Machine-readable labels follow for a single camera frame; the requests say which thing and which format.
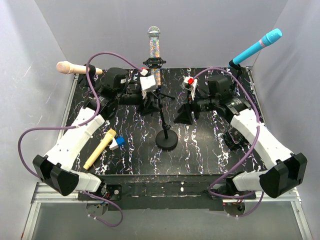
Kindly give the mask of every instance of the cable connector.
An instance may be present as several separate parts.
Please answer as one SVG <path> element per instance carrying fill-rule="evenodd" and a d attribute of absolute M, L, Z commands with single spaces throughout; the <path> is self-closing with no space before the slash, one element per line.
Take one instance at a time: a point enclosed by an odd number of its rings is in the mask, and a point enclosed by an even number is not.
<path fill-rule="evenodd" d="M 143 67 L 143 68 L 142 68 L 142 71 L 140 72 L 140 74 L 141 74 L 142 76 L 145 76 L 145 75 L 148 74 L 148 70 Z"/>

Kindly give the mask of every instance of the microphone head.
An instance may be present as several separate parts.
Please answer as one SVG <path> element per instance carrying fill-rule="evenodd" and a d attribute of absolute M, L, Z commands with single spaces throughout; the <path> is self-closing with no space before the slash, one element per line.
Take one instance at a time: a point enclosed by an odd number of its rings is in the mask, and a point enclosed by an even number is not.
<path fill-rule="evenodd" d="M 56 69 L 62 74 L 69 74 L 70 72 L 70 62 L 60 61 L 56 64 Z"/>
<path fill-rule="evenodd" d="M 160 36 L 160 29 L 157 26 L 151 26 L 148 29 L 148 35 L 150 39 L 158 39 Z"/>
<path fill-rule="evenodd" d="M 261 39 L 265 46 L 270 46 L 278 41 L 282 37 L 282 32 L 279 28 L 273 29 L 271 32 L 268 32 Z"/>

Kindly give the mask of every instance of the black microphone stand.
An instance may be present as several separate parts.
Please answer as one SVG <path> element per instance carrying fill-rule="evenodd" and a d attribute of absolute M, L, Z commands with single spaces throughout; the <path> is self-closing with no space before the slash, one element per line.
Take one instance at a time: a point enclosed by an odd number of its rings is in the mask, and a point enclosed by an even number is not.
<path fill-rule="evenodd" d="M 240 64 L 234 64 L 234 61 L 233 60 L 231 60 L 230 62 L 229 62 L 229 65 L 230 65 L 230 67 L 231 68 L 234 68 L 235 70 L 237 70 L 237 72 L 236 72 L 236 79 L 237 80 L 239 80 L 239 77 L 242 75 L 242 67 L 240 66 Z M 233 82 L 233 86 L 232 86 L 232 90 L 234 91 L 235 89 L 236 89 L 236 86 L 237 86 L 237 83 L 236 83 L 236 81 L 234 81 Z"/>
<path fill-rule="evenodd" d="M 144 65 L 151 69 L 160 69 L 164 63 L 166 63 L 166 61 L 162 60 L 161 57 L 151 57 L 147 61 L 143 62 Z M 163 112 L 163 99 L 170 98 L 171 100 L 175 100 L 175 97 L 162 93 L 161 86 L 155 90 L 155 93 L 151 92 L 151 94 L 153 94 L 158 100 L 158 108 L 162 122 L 161 126 L 163 129 L 155 136 L 155 144 L 163 150 L 173 150 L 178 144 L 178 135 L 175 131 L 170 129 L 171 125 L 167 124 L 165 121 Z"/>

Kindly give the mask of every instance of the gray floor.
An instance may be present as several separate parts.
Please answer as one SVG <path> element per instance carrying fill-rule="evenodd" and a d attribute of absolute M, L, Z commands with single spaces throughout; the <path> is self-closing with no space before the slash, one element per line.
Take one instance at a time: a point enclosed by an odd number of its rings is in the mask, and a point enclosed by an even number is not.
<path fill-rule="evenodd" d="M 125 210 L 122 224 L 111 228 L 88 217 L 85 203 L 42 203 L 32 239 L 302 239 L 290 202 L 262 202 L 238 220 L 219 214 L 206 209 Z M 114 211 L 102 218 L 115 223 L 119 217 Z"/>

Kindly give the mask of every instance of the blue block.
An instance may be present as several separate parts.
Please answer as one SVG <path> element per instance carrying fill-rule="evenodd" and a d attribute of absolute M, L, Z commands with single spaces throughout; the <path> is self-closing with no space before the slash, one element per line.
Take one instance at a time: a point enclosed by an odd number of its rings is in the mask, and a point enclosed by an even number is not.
<path fill-rule="evenodd" d="M 118 144 L 119 147 L 125 145 L 126 141 L 124 140 L 124 138 L 121 136 L 121 137 L 118 137 L 116 140 L 116 144 Z"/>

